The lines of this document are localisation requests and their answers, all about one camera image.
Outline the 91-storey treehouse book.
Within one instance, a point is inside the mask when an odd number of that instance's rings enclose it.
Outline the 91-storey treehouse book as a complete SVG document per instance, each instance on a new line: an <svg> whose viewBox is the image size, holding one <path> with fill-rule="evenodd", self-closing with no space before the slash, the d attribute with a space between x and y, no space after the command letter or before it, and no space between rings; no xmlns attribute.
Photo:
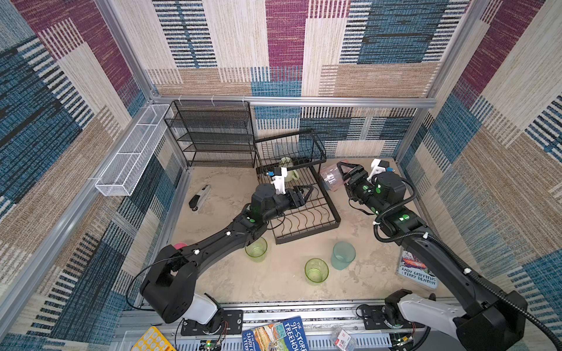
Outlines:
<svg viewBox="0 0 562 351"><path fill-rule="evenodd" d="M242 333L244 351L309 351L300 316L269 323Z"/></svg>

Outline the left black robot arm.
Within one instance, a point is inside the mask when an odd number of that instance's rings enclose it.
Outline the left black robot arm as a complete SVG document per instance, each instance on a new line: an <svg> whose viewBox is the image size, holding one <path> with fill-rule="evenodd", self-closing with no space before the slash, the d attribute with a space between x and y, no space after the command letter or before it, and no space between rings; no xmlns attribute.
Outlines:
<svg viewBox="0 0 562 351"><path fill-rule="evenodd" d="M303 207L314 190L313 186L295 186L278 194L272 184L258 185L251 202L222 230L195 244L163 247L155 261L141 269L127 287L127 305L143 310L130 301L130 293L133 283L144 276L139 292L150 305L147 312L156 312L165 323L180 319L210 323L220 307L208 296L195 293L199 276L232 252L257 241L273 219Z"/></svg>

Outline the clear pink plastic cup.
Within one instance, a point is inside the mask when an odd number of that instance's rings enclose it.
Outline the clear pink plastic cup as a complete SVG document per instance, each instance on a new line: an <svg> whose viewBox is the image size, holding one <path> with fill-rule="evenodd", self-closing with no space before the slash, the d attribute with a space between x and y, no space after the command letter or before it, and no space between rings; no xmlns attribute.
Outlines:
<svg viewBox="0 0 562 351"><path fill-rule="evenodd" d="M320 176L330 191L337 191L344 185L341 172L336 164L328 165L320 170Z"/></svg>

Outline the black mesh shelf unit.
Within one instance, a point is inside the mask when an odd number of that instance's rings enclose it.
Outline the black mesh shelf unit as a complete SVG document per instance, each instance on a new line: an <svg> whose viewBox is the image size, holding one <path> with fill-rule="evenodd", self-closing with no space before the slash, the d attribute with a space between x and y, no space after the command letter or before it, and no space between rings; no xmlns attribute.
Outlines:
<svg viewBox="0 0 562 351"><path fill-rule="evenodd" d="M254 168L250 104L174 100L164 121L189 166Z"/></svg>

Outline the translucent teal plastic cup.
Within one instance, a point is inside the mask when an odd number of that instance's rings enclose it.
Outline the translucent teal plastic cup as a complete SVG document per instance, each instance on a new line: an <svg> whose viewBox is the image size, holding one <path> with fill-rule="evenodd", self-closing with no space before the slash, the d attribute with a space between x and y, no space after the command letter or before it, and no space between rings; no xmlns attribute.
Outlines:
<svg viewBox="0 0 562 351"><path fill-rule="evenodd" d="M356 258L354 246L346 241L339 241L333 246L331 264L339 271L346 269Z"/></svg>

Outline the light green ceramic mug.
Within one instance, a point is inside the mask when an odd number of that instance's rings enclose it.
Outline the light green ceramic mug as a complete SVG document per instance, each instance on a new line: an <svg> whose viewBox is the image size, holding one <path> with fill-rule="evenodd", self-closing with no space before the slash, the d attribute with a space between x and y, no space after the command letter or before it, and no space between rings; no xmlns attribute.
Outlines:
<svg viewBox="0 0 562 351"><path fill-rule="evenodd" d="M287 156L283 157L280 160L279 166L281 168L287 169L287 175L285 177L286 182L297 181L297 180L300 179L299 172L292 169L292 167L294 166L294 163L293 163L293 160L290 157L287 157Z"/></svg>

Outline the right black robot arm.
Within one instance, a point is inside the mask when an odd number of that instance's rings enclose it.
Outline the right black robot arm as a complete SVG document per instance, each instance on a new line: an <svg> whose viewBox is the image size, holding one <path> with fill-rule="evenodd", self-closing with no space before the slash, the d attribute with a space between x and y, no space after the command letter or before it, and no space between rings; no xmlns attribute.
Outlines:
<svg viewBox="0 0 562 351"><path fill-rule="evenodd" d="M449 248L418 214L407 208L418 192L411 181L392 172L368 173L361 165L338 162L350 201L367 206L373 234L381 243L394 243L421 260L454 294L461 312L447 304L400 290L386 299L390 323L400 313L458 340L466 350L507 350L519 342L525 324L537 327L561 349L561 340L528 312L528 303L516 291L504 292L485 279Z"/></svg>

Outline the clear green plastic cup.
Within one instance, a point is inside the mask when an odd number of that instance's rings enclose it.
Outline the clear green plastic cup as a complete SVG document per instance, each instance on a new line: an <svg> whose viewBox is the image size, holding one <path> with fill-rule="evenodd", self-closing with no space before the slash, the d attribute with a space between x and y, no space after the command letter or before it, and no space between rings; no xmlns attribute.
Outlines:
<svg viewBox="0 0 562 351"><path fill-rule="evenodd" d="M246 246L244 248L244 251L250 260L255 263L260 263L263 262L266 258L268 246L269 245L267 243L267 240L261 237L250 245Z"/></svg>
<svg viewBox="0 0 562 351"><path fill-rule="evenodd" d="M329 277L329 267L324 260L314 257L305 264L304 273L309 282L320 284Z"/></svg>

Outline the black silver stapler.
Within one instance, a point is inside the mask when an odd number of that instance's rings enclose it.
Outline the black silver stapler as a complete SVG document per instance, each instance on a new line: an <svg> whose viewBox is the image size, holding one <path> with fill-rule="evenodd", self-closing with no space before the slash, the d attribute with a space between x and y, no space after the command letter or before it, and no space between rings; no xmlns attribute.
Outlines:
<svg viewBox="0 0 562 351"><path fill-rule="evenodd" d="M197 194L195 194L189 201L188 205L192 212L198 212L206 201L211 191L211 185L206 184L202 187Z"/></svg>

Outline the yellow patterned card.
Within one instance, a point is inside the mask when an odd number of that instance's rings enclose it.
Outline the yellow patterned card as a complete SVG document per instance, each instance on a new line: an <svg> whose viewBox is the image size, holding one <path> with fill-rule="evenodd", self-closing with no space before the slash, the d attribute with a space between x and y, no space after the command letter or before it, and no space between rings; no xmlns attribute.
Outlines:
<svg viewBox="0 0 562 351"><path fill-rule="evenodd" d="M149 328L138 341L133 343L131 351L176 351L157 327Z"/></svg>

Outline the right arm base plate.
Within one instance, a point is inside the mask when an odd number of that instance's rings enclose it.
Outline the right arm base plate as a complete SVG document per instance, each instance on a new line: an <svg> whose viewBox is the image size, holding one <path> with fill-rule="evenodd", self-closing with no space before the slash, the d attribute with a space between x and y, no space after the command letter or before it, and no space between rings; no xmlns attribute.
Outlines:
<svg viewBox="0 0 562 351"><path fill-rule="evenodd" d="M361 304L355 310L356 316L363 320L366 330L422 330L426 329L421 323L406 320L397 308L386 311L383 305Z"/></svg>

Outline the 143-storey treehouse book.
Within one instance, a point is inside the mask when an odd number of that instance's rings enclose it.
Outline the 143-storey treehouse book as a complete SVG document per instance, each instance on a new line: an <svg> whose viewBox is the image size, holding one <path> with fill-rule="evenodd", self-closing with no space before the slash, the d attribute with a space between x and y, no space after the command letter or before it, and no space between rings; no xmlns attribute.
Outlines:
<svg viewBox="0 0 562 351"><path fill-rule="evenodd" d="M429 290L436 290L439 284L434 273L412 253L404 249L401 249L400 252L397 274Z"/></svg>

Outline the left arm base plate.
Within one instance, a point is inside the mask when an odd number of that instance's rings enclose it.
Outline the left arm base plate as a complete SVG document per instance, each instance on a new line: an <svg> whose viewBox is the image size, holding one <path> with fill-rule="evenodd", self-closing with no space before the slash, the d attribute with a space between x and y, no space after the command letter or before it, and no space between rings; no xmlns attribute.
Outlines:
<svg viewBox="0 0 562 351"><path fill-rule="evenodd" d="M185 320L181 325L181 336L219 336L239 335L242 331L244 311L241 309L221 309L206 324Z"/></svg>

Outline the small clear plastic packet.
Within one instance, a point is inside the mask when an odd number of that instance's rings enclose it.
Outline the small clear plastic packet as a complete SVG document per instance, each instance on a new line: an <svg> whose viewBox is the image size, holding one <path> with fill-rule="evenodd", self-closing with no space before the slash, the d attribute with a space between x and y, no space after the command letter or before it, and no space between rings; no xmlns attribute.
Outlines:
<svg viewBox="0 0 562 351"><path fill-rule="evenodd" d="M330 341L339 351L355 351L357 346L355 339L341 326L333 328Z"/></svg>

